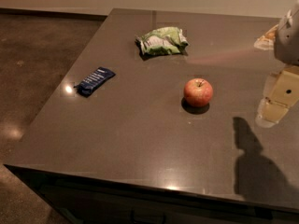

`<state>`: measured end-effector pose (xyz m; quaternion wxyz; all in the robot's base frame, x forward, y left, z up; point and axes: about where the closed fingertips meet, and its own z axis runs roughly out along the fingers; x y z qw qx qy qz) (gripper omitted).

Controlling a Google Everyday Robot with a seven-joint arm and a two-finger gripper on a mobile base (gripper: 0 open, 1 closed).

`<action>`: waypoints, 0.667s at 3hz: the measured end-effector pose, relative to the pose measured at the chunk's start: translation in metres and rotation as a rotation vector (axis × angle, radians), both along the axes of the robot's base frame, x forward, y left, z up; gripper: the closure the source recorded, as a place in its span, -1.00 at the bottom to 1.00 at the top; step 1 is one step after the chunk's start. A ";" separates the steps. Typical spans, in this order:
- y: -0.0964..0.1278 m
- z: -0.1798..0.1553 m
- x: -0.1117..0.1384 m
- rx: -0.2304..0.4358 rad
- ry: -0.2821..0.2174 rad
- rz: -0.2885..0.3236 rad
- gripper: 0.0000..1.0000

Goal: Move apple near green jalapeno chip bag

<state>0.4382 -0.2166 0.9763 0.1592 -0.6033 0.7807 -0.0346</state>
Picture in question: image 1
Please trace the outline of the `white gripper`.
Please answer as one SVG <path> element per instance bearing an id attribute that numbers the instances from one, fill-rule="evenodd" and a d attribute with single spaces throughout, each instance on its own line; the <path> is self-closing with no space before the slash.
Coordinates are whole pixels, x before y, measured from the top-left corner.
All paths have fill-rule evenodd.
<path id="1" fill-rule="evenodd" d="M 299 101 L 299 67 L 296 66 L 299 65 L 299 0 L 278 25 L 254 42 L 254 47 L 274 50 L 278 60 L 291 64 L 278 73 L 271 73 L 265 81 L 255 120 L 260 127 L 271 128 Z"/>

